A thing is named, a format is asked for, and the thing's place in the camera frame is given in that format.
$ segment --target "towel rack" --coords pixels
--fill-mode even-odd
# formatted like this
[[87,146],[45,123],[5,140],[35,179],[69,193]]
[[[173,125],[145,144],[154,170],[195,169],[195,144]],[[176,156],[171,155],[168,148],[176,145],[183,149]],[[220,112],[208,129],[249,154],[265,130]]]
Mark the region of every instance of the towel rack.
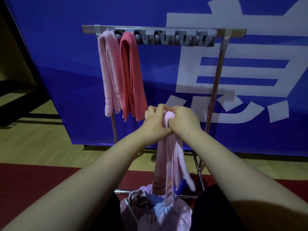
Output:
[[[210,125],[215,105],[215,100],[218,91],[219,79],[221,75],[222,65],[225,58],[225,52],[230,38],[243,38],[246,33],[246,29],[199,29],[199,28],[166,28],[166,27],[133,27],[133,26],[102,26],[102,25],[82,25],[82,31],[85,34],[96,34],[97,38],[103,31],[113,31],[116,34],[118,41],[120,41],[122,34],[125,31],[129,31],[136,36],[137,44],[145,45],[169,45],[169,46],[204,46],[213,47],[216,38],[222,38],[218,63],[216,67],[216,73],[212,88],[212,94],[210,98],[209,111],[205,126],[205,132],[209,133]],[[116,122],[114,113],[111,116],[111,123],[113,129],[113,137],[115,143],[118,142],[118,136],[116,132]],[[193,154],[194,162],[197,169],[197,174],[202,187],[205,190],[205,186],[201,176],[202,160],[199,163],[194,151],[190,151]],[[114,190],[116,194],[128,194],[130,191],[126,190]],[[181,195],[180,198],[195,199],[197,196]]]

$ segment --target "coral towel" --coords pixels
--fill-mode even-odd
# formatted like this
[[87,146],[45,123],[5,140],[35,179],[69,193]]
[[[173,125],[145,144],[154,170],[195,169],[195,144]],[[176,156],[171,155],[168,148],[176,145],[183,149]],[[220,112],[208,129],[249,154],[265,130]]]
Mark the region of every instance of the coral towel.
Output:
[[113,32],[104,31],[98,38],[98,52],[105,91],[105,115],[111,117],[113,110],[123,109],[123,85],[120,49]]
[[[170,118],[174,118],[174,113],[165,111],[164,127],[168,128]],[[173,133],[158,142],[152,193],[154,195],[166,194],[164,206],[172,206],[173,187],[178,188],[183,179],[186,179],[192,191],[196,190],[195,183],[186,169],[183,142]]]
[[141,121],[148,105],[144,94],[137,42],[133,33],[124,32],[120,41],[120,52],[124,92],[123,118],[126,121],[131,112],[137,121]]

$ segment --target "person's left arm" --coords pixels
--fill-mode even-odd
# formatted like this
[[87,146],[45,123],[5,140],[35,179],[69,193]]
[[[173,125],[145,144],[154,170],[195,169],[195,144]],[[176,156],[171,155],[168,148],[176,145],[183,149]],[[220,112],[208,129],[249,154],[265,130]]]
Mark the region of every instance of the person's left arm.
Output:
[[90,165],[33,203],[3,230],[87,229],[144,147],[172,133],[163,127],[167,106],[149,106],[143,125]]

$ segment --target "red carpet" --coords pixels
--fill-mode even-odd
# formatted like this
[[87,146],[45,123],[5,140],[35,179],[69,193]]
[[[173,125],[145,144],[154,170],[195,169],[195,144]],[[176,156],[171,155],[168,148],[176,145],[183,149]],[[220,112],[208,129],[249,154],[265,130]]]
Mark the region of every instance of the red carpet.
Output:
[[[53,187],[79,168],[21,164],[0,164],[0,229]],[[118,189],[136,190],[152,183],[153,172],[128,171]],[[215,183],[210,175],[202,175],[206,186]],[[199,186],[197,175],[192,175]],[[308,202],[308,181],[277,180]]]

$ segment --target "person's left hand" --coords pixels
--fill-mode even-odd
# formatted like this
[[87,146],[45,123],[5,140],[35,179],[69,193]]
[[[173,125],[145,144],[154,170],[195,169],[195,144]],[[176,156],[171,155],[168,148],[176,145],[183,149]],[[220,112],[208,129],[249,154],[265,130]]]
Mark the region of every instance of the person's left hand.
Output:
[[156,107],[149,106],[145,111],[145,121],[136,131],[143,139],[144,147],[157,143],[162,138],[170,135],[172,130],[163,126],[164,111],[169,110],[165,104],[159,104]]

